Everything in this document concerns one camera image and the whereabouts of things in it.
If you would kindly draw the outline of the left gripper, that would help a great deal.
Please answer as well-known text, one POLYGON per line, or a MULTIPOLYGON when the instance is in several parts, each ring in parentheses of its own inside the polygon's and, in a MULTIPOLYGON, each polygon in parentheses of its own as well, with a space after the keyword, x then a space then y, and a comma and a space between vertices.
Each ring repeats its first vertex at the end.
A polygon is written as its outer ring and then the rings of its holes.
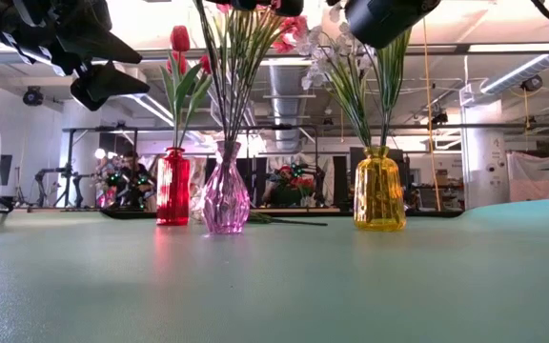
MULTIPOLYGON (((85 67, 94 57, 140 63, 142 56, 110 29, 105 0, 0 0, 0 44, 16 50, 24 62, 49 64, 62 75, 85 67)), ((113 62, 81 71, 70 86, 72 97, 90 111, 112 96, 149 90, 113 62)))

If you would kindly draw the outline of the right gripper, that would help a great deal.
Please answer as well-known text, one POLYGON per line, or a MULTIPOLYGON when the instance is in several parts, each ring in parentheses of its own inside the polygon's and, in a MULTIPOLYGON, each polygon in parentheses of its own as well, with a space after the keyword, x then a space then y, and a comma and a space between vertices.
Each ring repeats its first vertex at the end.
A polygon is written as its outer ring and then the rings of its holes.
MULTIPOLYGON (((441 0, 348 0, 344 6, 351 34, 361 43, 383 49, 431 13, 441 0)), ((273 0, 276 15, 297 17, 304 0, 273 0)))

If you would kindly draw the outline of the pink artificial flower bunch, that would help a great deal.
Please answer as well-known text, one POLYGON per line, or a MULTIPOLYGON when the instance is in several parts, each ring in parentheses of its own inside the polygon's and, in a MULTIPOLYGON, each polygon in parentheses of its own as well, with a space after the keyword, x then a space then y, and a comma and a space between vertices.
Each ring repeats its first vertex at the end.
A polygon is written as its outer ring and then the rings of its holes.
POLYGON ((319 227, 325 227, 326 223, 314 223, 314 222, 305 222, 305 221, 296 221, 296 220, 288 220, 288 219, 280 219, 271 217, 264 213, 259 212, 251 212, 249 214, 249 217, 247 219, 249 223, 254 224, 290 224, 290 225, 305 225, 305 226, 319 226, 319 227))
POLYGON ((306 18, 275 14, 273 0, 256 0, 254 10, 235 10, 231 0, 193 0, 207 56, 224 140, 234 142, 241 127, 254 79, 270 49, 294 48, 307 31, 306 18))

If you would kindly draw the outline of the red artificial tulip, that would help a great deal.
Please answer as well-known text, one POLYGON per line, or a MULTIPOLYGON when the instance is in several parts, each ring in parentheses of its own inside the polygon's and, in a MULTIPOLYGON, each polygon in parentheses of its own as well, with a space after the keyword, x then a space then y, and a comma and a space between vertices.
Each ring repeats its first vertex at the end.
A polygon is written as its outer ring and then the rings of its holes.
POLYGON ((192 84, 188 63, 183 52, 172 51, 165 67, 160 68, 173 119, 173 147, 179 147, 179 126, 184 98, 192 84))
POLYGON ((187 67, 184 53, 190 49, 190 38, 187 28, 183 25, 174 26, 170 35, 171 56, 169 58, 170 73, 173 81, 173 120, 174 133, 173 145, 179 147, 179 125, 181 122, 180 110, 176 107, 176 99, 178 95, 177 87, 180 85, 183 74, 187 67))
POLYGON ((204 99, 212 85, 213 77, 210 58, 204 54, 199 59, 199 62, 185 74, 183 80, 188 83, 184 94, 190 96, 190 103, 184 119, 183 131, 179 138, 179 146, 183 145, 187 128, 193 120, 199 103, 204 99))

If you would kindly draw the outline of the red glass vase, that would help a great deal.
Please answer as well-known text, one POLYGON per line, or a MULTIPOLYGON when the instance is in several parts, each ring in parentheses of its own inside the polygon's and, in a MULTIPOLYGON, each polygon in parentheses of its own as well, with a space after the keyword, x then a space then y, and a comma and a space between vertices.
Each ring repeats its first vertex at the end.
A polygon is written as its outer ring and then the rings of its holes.
POLYGON ((190 161, 184 150, 169 147, 158 160, 156 223, 159 226, 185 226, 189 222, 190 161))

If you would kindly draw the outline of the purple glass vase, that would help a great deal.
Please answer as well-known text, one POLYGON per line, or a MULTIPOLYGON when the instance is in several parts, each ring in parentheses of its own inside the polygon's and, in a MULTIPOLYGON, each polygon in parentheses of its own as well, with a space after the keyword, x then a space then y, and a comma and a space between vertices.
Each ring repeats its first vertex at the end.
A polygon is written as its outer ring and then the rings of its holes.
POLYGON ((203 193, 203 220, 209 234, 242 233, 250 214, 250 198, 236 158, 241 144, 217 141, 215 167, 203 193))

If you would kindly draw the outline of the yellow glass vase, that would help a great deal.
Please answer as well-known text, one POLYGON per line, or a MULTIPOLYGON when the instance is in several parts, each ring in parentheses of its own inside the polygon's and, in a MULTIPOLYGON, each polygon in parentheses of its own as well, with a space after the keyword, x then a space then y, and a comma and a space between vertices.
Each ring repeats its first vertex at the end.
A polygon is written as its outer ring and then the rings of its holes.
POLYGON ((406 226, 403 191, 397 163, 386 146, 364 149, 356 167, 354 224, 363 231, 400 232, 406 226))

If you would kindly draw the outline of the person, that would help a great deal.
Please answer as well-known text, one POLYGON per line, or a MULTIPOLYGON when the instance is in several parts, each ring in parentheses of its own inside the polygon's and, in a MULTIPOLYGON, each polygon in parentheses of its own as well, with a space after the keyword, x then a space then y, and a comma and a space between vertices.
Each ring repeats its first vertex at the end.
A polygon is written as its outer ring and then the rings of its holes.
POLYGON ((113 206, 134 211, 154 212, 156 208, 155 179, 139 162, 136 151, 126 151, 122 155, 122 160, 113 206))
POLYGON ((267 174, 262 202, 265 207, 271 208, 323 207, 325 175, 325 171, 317 165, 283 165, 267 174))

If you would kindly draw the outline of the white column with signs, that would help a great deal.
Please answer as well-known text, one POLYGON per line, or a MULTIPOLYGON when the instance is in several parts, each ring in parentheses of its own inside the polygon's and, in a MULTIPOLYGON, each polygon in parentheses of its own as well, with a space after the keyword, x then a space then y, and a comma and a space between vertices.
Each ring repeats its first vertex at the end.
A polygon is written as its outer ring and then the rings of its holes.
POLYGON ((463 107, 461 159, 465 209, 510 201, 509 174, 504 132, 487 128, 502 118, 501 101, 463 107))

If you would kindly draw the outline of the pink hanging cloth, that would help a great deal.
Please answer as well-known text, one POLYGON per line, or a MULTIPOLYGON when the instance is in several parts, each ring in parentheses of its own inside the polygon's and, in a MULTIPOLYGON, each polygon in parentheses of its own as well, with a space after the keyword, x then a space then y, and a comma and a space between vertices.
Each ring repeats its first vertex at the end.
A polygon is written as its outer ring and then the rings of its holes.
POLYGON ((507 154, 510 201, 549 199, 549 171, 542 170, 549 157, 535 157, 523 152, 507 154))

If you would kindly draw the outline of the black gantry frame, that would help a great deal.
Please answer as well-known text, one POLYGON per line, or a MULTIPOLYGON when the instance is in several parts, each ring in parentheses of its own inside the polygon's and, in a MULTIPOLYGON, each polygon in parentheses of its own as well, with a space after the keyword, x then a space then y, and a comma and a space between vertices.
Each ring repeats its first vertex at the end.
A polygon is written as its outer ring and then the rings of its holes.
MULTIPOLYGON (((256 125, 256 126, 242 126, 239 128, 238 135, 245 134, 248 136, 252 131, 292 131, 298 130, 302 131, 309 139, 313 140, 315 143, 315 157, 318 157, 318 137, 320 136, 321 127, 319 125, 311 124, 273 124, 273 125, 256 125)), ((73 146, 82 140, 83 136, 88 132, 105 132, 105 133, 128 133, 132 134, 131 142, 136 145, 138 140, 139 133, 151 133, 151 132, 173 132, 173 127, 110 127, 110 126, 98 126, 93 128, 65 128, 62 130, 63 133, 69 135, 69 143, 67 146, 67 154, 65 166, 70 171, 72 169, 72 154, 73 146)))

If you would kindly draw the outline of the ribbed silver duct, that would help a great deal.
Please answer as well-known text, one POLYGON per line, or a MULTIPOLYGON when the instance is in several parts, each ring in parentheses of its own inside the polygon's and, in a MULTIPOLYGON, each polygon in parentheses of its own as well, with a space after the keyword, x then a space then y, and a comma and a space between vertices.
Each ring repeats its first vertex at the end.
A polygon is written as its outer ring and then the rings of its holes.
MULTIPOLYGON (((271 65, 269 67, 274 123, 277 126, 297 126, 306 100, 302 95, 302 77, 306 66, 271 65)), ((274 132, 276 148, 281 151, 297 151, 300 145, 300 129, 287 128, 274 132)))

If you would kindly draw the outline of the long silver duct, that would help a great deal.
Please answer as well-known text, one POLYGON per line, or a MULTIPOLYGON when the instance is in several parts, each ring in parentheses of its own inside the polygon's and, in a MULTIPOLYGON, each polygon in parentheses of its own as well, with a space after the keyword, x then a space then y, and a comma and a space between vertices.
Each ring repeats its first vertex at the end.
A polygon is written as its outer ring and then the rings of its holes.
POLYGON ((549 54, 542 54, 506 74, 480 85, 483 94, 495 95, 549 69, 549 54))

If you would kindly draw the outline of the black aluminium table frame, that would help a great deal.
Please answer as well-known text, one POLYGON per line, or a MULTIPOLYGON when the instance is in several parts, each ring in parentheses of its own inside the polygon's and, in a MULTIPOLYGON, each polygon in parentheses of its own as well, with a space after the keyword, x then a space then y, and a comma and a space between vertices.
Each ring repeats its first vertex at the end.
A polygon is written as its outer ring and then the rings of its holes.
MULTIPOLYGON (((121 220, 131 219, 155 219, 155 212, 142 212, 131 210, 101 210, 102 214, 121 220)), ((354 217, 352 212, 342 212, 338 208, 291 208, 291 209, 252 209, 251 213, 266 214, 274 218, 313 218, 319 216, 328 217, 354 217)), ((407 211, 406 217, 434 217, 434 218, 455 218, 462 215, 462 212, 416 212, 407 211)))

